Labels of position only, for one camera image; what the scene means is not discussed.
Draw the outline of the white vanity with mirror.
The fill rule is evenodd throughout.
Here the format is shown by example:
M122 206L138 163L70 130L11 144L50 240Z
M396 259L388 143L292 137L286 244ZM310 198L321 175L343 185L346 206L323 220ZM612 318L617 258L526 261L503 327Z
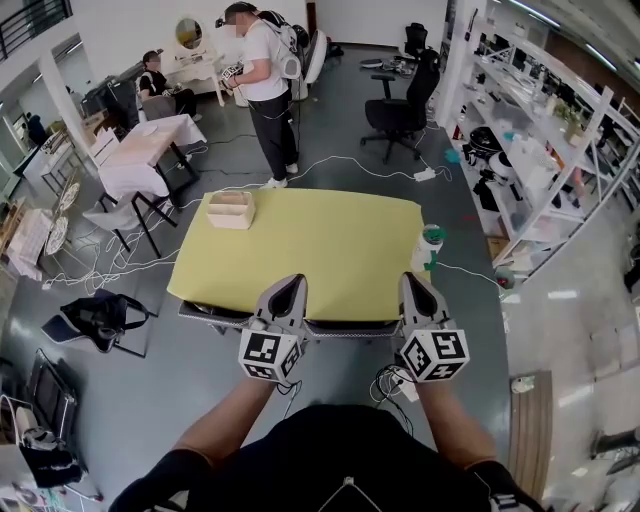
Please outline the white vanity with mirror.
M161 55L161 67L171 83L192 88L196 95L214 92L219 105L224 107L219 81L222 58L223 54L216 50L206 26L192 15L184 15Z

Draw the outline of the white shelf rack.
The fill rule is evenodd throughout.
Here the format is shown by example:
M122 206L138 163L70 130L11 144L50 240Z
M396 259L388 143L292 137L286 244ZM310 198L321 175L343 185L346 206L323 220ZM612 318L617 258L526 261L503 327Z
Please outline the white shelf rack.
M460 139L505 232L494 268L525 283L614 192L598 148L614 92L488 20L489 0L453 2L441 122Z
M634 211L640 207L640 153L627 163L632 149L640 144L640 112L629 105L629 92L637 96L618 76L616 66L590 43L586 51L594 61L588 66L588 82L601 96L611 90L608 110L597 129L586 155L594 166L595 174L587 179L590 193L602 201L604 194L613 189L613 197Z

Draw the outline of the folding metal trolley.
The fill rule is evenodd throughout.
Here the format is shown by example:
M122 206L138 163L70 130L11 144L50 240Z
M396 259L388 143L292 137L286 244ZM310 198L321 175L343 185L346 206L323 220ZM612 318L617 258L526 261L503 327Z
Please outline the folding metal trolley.
M78 400L74 389L41 349L35 353L28 394L39 424L63 442L71 443Z

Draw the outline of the black office chair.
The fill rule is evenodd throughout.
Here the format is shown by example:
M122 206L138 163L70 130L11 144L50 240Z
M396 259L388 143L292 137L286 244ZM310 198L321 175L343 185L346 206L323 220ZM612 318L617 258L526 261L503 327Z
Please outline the black office chair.
M413 22L405 27L405 34L404 52L411 58L418 59L426 49L428 30L423 24Z
M390 83L395 80L394 77L372 75L372 80L382 84L384 97L365 102L367 121L376 133L362 137L360 145L364 146L370 141L387 141L388 146L382 159L384 164L389 162L395 145L407 148L414 159L419 160L421 152L409 140L427 126L427 103L439 84L440 76L440 54L432 48L425 49L418 57L405 99L391 97Z

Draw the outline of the white lattice round stool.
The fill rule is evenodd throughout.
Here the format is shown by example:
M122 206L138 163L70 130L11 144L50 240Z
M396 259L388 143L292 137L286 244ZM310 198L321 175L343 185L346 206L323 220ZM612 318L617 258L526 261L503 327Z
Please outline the white lattice round stool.
M65 189L59 201L59 205L58 205L59 213L67 211L74 204L79 194L80 187L81 185L79 182L73 182Z
M47 256L57 253L67 241L69 220L66 216L59 216L52 224L49 237L45 245L45 254Z

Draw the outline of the black shoulder bag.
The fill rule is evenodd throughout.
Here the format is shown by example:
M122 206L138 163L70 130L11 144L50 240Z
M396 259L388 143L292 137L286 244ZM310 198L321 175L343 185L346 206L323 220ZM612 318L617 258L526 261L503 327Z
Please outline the black shoulder bag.
M129 309L144 316L143 320L128 322ZM141 327L153 314L139 301L123 294L102 290L102 294L79 298L61 306L60 311L82 334L94 342L115 343L128 331Z

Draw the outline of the person's right forearm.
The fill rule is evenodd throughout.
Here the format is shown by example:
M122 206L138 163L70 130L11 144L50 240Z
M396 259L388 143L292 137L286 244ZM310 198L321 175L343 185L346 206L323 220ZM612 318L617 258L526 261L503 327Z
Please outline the person's right forearm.
M494 439L466 411L448 381L419 383L416 391L443 457L463 469L497 460Z

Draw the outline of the person's left forearm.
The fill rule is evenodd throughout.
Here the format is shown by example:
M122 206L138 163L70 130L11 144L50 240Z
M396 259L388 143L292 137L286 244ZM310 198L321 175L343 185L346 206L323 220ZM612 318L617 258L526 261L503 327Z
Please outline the person's left forearm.
M219 466L241 448L275 388L275 382L245 378L190 426L173 449L194 452Z

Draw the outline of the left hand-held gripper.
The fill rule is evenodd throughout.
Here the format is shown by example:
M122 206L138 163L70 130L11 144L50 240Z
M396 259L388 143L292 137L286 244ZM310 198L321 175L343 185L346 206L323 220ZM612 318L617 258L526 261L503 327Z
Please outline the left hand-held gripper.
M255 317L267 325L301 329L306 305L306 277L295 274L281 279L262 293ZM238 362L250 378L291 386L289 376L301 357L301 344L295 335L242 330Z

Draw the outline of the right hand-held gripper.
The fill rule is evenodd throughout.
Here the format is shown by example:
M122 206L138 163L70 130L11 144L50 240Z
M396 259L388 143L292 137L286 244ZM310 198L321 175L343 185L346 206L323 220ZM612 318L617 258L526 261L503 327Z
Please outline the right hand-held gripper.
M470 354L463 330L443 330L455 326L444 296L423 277L405 272L399 284L399 309L402 332L418 329L400 349L413 379L451 380L470 361Z

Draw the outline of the wooden slatted board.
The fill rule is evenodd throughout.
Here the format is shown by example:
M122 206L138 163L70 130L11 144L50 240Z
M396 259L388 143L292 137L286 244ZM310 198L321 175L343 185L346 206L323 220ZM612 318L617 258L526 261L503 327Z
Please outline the wooden slatted board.
M526 493L541 501L551 460L553 382L549 370L529 375L535 377L532 391L523 394L511 392L507 468Z

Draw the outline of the table with white cloth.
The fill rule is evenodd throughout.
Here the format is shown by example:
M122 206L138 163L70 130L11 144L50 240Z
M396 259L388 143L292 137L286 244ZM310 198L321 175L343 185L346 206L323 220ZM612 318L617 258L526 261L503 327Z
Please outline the table with white cloth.
M133 192L151 192L175 199L200 180L182 148L206 142L206 137L187 114L141 122L99 166L103 188L115 199ZM167 151L176 156L188 175L188 179L177 186L170 183L168 172L160 166Z

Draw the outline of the table with yellow cloth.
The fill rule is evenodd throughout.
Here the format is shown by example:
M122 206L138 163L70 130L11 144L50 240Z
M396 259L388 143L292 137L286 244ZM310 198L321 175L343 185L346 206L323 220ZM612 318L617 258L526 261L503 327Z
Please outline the table with yellow cloth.
M302 274L312 321L391 321L424 226L419 204L321 189L255 189L248 229L214 226L204 195L169 280L182 301L252 313L277 281Z

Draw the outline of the white green tumbler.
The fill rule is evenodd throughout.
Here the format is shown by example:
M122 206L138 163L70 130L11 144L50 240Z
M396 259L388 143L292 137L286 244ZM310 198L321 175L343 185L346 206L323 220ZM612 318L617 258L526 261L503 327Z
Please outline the white green tumbler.
M412 253L411 269L413 272L431 271L437 264L438 254L446 239L445 230L436 224L427 224L418 237Z

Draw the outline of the person's black shirt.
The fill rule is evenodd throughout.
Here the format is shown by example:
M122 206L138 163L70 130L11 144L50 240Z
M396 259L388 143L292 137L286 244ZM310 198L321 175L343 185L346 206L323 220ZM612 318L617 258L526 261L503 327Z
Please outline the person's black shirt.
M316 405L279 422L217 468L167 453L109 512L544 512L507 469L462 469L387 411Z

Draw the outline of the beige open box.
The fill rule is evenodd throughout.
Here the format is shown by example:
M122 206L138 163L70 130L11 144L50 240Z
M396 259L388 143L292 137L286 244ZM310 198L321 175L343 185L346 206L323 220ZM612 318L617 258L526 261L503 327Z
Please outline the beige open box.
M250 192L214 193L206 208L210 223L216 228L248 230L255 216L255 201Z

